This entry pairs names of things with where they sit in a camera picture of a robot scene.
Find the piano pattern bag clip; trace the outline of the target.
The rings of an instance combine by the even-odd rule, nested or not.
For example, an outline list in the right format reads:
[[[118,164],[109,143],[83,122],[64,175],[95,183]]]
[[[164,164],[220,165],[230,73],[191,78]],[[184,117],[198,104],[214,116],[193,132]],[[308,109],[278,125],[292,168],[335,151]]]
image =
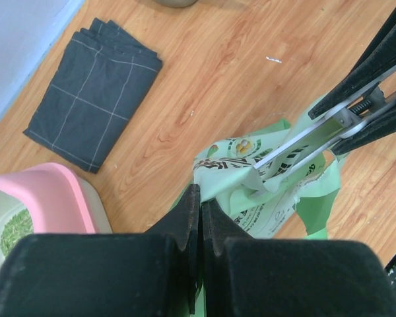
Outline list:
[[[380,89],[380,84],[394,73],[396,69],[346,106],[336,106],[315,119],[308,115],[310,125],[262,157],[254,164],[254,169],[266,178],[286,176],[323,151],[332,149],[339,141],[362,131],[369,123],[396,106],[396,91],[384,96]]]

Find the pink litter box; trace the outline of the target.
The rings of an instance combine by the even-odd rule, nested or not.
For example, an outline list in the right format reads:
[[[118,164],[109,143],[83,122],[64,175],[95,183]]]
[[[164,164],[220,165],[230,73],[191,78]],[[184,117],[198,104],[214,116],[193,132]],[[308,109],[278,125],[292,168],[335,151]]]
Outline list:
[[[93,186],[53,162],[0,175],[0,243],[23,211],[28,211],[35,233],[112,232]],[[0,267],[4,260],[0,246]]]

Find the grey metal scoop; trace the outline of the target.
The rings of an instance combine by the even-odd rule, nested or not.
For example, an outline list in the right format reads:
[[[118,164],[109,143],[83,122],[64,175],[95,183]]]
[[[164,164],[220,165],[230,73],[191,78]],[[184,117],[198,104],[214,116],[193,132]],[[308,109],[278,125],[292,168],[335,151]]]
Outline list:
[[[154,0],[154,2],[164,7],[182,9],[192,6],[197,0]]]

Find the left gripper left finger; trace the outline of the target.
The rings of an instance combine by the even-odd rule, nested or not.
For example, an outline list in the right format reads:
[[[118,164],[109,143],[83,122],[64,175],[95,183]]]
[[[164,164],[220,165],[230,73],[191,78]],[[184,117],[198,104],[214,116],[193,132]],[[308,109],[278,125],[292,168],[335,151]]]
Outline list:
[[[0,268],[0,316],[190,316],[200,189],[141,234],[31,234]]]

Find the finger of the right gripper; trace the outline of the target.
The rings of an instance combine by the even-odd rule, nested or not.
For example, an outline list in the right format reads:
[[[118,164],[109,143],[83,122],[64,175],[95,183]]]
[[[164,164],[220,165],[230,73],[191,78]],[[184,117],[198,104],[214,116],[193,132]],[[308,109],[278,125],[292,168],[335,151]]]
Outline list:
[[[315,119],[334,107],[343,107],[359,98],[372,85],[396,69],[396,7],[367,46],[350,73],[309,112]]]
[[[337,156],[344,155],[395,132],[396,106],[369,123],[362,131],[348,139],[339,141],[331,150]]]

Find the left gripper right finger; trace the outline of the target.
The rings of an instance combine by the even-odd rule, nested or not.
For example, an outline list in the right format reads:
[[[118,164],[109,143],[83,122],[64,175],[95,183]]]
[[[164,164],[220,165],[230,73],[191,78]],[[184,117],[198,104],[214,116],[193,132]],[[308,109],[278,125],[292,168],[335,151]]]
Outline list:
[[[201,208],[207,316],[396,316],[396,295],[367,245],[256,239],[216,201]]]

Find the green litter bag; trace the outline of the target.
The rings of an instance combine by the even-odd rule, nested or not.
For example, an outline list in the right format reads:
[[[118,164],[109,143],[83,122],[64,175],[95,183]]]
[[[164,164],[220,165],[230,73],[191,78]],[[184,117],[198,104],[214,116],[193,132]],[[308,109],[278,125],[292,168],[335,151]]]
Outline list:
[[[311,124],[308,113],[303,112],[295,124],[282,118],[204,148],[193,160],[191,179],[201,189],[201,201],[215,199],[222,211],[254,238],[274,237],[296,213],[309,239],[326,239],[327,222],[341,188],[344,156],[333,156],[327,162],[318,154],[291,172],[302,152],[298,148],[261,170],[252,167]]]

